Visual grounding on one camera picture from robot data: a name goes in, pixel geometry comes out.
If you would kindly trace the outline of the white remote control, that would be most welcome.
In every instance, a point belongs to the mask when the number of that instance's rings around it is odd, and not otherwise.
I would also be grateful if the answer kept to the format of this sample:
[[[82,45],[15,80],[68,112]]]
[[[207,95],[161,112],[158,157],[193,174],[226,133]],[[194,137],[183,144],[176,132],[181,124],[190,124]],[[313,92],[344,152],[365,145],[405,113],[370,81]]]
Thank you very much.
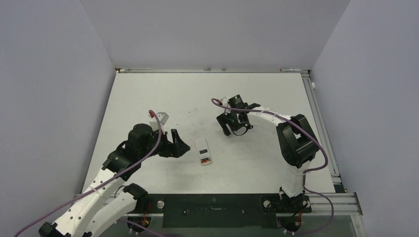
[[[198,158],[199,158],[200,164],[201,164],[201,159],[203,158],[211,158],[211,161],[212,161],[212,156],[210,154],[209,146],[205,137],[200,137],[200,138],[195,139],[195,146],[198,152]]]

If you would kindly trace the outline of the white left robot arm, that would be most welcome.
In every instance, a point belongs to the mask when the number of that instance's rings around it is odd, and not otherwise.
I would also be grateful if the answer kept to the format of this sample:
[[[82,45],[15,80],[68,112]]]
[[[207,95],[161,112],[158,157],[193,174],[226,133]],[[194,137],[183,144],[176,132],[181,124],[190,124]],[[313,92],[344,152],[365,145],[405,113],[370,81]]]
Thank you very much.
[[[135,183],[125,187],[110,204],[105,201],[141,167],[141,160],[155,155],[179,158],[190,151],[176,129],[172,139],[157,124],[136,124],[127,140],[111,152],[90,186],[69,209],[53,222],[39,229],[42,237],[96,237],[124,214],[142,212],[147,206],[147,191]]]

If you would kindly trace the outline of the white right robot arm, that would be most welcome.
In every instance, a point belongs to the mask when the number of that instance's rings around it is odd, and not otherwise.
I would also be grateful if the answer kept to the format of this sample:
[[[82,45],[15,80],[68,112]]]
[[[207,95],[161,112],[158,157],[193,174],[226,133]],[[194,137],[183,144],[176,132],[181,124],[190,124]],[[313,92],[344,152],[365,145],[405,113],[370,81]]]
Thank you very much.
[[[285,179],[279,190],[279,205],[294,210],[304,195],[304,171],[319,151],[319,142],[304,115],[285,116],[257,103],[243,102],[240,95],[211,102],[224,111],[216,117],[223,134],[230,136],[240,129],[248,132],[255,126],[275,133],[281,156],[287,164]]]

